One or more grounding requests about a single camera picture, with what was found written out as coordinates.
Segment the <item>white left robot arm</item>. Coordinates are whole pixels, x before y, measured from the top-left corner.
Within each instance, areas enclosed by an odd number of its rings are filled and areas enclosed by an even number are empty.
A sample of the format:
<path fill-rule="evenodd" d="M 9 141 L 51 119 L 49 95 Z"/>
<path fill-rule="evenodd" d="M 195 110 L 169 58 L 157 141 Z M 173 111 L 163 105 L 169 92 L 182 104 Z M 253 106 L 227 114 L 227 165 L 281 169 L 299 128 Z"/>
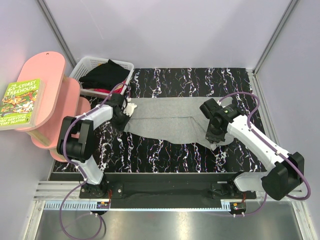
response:
<path fill-rule="evenodd" d="M 106 177 L 93 157 L 94 131 L 106 122 L 123 131 L 136 108 L 130 98 L 113 93 L 88 112 L 63 118 L 56 151 L 79 170 L 81 189 L 91 196 L 103 198 L 108 194 Z"/>

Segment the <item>grey t shirt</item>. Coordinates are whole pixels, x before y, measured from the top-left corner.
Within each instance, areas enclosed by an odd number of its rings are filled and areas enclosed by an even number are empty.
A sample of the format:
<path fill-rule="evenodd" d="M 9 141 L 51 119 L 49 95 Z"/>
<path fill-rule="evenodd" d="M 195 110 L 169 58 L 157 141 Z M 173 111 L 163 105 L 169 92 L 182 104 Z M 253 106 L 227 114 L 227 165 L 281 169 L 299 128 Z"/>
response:
<path fill-rule="evenodd" d="M 172 144 L 198 143 L 210 149 L 206 140 L 209 119 L 200 110 L 208 100 L 218 97 L 133 98 L 137 105 L 124 131 L 140 137 Z"/>

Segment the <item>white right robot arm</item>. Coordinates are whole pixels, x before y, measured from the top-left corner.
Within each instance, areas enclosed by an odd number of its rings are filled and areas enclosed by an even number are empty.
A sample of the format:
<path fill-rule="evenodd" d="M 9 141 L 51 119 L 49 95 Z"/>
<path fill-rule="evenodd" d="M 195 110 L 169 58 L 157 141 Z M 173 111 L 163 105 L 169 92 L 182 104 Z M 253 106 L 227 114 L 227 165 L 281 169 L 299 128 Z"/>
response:
<path fill-rule="evenodd" d="M 236 138 L 266 169 L 265 172 L 235 174 L 227 185 L 230 197 L 236 199 L 244 192 L 263 191 L 279 201 L 304 182 L 304 157 L 299 152 L 288 152 L 269 139 L 236 105 L 221 106 L 218 101 L 209 99 L 199 109 L 209 120 L 205 138 L 212 146 L 226 144 L 227 137 Z"/>

